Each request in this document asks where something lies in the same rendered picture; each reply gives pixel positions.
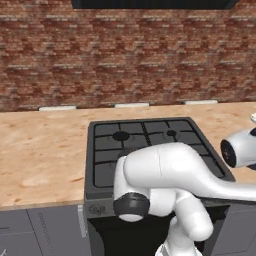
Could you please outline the black gas stove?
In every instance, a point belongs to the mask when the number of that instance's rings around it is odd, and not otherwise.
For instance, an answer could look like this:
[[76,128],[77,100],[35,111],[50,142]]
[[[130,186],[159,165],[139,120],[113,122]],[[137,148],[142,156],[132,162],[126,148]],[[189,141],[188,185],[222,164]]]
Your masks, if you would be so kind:
[[189,117],[98,121],[89,124],[85,206],[92,256],[154,256],[165,240],[172,215],[129,223],[113,212],[113,181],[119,157],[167,142],[195,149],[211,172],[234,179],[210,142]]

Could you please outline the black range hood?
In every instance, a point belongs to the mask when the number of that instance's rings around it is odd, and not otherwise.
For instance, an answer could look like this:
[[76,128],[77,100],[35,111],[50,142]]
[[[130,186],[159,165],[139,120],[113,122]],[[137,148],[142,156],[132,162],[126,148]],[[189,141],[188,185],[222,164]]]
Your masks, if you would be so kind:
[[74,9],[229,10],[239,0],[71,0]]

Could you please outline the grey cabinet drawer front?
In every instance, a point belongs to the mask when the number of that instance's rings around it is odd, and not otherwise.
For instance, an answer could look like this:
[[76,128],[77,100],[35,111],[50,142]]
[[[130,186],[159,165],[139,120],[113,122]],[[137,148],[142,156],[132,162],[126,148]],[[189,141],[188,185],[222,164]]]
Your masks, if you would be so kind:
[[0,235],[33,231],[26,210],[0,211]]

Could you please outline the white wall outlet strip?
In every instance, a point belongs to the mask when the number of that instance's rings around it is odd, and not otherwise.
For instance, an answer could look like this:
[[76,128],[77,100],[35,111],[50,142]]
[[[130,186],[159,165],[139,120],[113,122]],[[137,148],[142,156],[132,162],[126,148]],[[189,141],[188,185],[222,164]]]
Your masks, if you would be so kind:
[[149,107],[149,103],[118,103],[115,104],[115,108],[136,108],[136,107]]
[[40,107],[38,111],[62,111],[62,110],[76,110],[76,106],[52,106],[52,107]]
[[209,105],[218,104],[217,100],[188,100],[184,102],[185,105]]

